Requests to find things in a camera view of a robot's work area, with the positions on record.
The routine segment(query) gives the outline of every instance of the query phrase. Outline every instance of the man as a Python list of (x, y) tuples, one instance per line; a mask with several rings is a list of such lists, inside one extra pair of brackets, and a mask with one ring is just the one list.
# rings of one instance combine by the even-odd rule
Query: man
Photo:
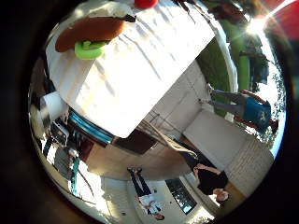
[(220, 204), (228, 200), (229, 192), (224, 189), (228, 178), (224, 171), (218, 170), (213, 165), (197, 163), (193, 167), (193, 172), (198, 182), (197, 188), (205, 195), (216, 195), (216, 202)]
[[(143, 177), (141, 176), (142, 168), (138, 168), (137, 170), (134, 170), (132, 168), (127, 168), (127, 170), (131, 175), (131, 179), (133, 181), (135, 191), (137, 193), (137, 196), (135, 198), (139, 206), (147, 215), (152, 215), (157, 220), (164, 220), (164, 216), (160, 214), (162, 205), (160, 203), (155, 202), (154, 197), (151, 194), (148, 185), (146, 184)], [(135, 179), (135, 174), (138, 176), (142, 188), (139, 187)]]
[(218, 109), (225, 110), (234, 116), (236, 121), (242, 122), (259, 133), (265, 133), (270, 126), (272, 134), (278, 130), (278, 120), (271, 119), (271, 105), (251, 91), (227, 92), (214, 90), (209, 83), (206, 88), (209, 93), (221, 95), (234, 105), (225, 104), (213, 100), (199, 99), (200, 103), (208, 103)]
[(179, 152), (190, 169), (193, 170), (197, 180), (197, 188), (205, 195), (215, 195), (216, 202), (223, 204), (229, 198), (229, 192), (224, 189), (228, 183), (226, 173), (218, 170), (213, 163), (198, 150), (188, 147), (187, 145), (184, 146), (197, 154), (198, 159), (195, 159), (189, 153)]

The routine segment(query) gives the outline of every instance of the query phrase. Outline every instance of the white sheet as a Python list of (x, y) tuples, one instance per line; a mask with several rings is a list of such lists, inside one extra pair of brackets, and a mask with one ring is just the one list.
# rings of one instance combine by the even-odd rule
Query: white sheet
[(73, 50), (56, 52), (57, 33), (47, 47), (56, 90), (81, 116), (127, 137), (214, 37), (201, 14), (189, 6), (195, 23), (171, 0), (134, 8), (136, 22), (128, 22), (93, 61), (78, 59)]

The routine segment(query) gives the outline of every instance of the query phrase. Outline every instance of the shoe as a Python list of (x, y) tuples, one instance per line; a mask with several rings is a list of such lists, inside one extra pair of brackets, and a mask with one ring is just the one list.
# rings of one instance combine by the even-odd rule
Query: shoe
[(209, 94), (212, 93), (212, 91), (214, 91), (214, 88), (209, 83), (206, 84), (206, 89)]
[(131, 168), (131, 167), (128, 167), (128, 168), (127, 168), (127, 171), (128, 171), (130, 174), (132, 174), (132, 175), (134, 174), (134, 170), (133, 170), (133, 168)]
[(136, 173), (137, 175), (140, 175), (141, 171), (142, 171), (142, 168), (139, 167), (139, 168), (137, 168), (137, 170), (135, 170), (135, 173)]
[(208, 100), (206, 100), (206, 99), (198, 99), (198, 103), (199, 104), (204, 104), (204, 103), (208, 104)]

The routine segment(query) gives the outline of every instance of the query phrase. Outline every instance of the red object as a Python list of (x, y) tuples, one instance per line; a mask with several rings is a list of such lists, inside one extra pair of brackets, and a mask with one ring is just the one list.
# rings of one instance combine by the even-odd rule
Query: red object
[[(283, 0), (263, 0), (261, 2), (268, 13), (279, 6)], [(298, 15), (299, 1), (295, 0), (275, 13), (268, 21), (267, 28), (277, 35), (285, 35), (289, 39), (299, 39)]]
[(135, 5), (140, 8), (154, 7), (159, 0), (135, 0)]

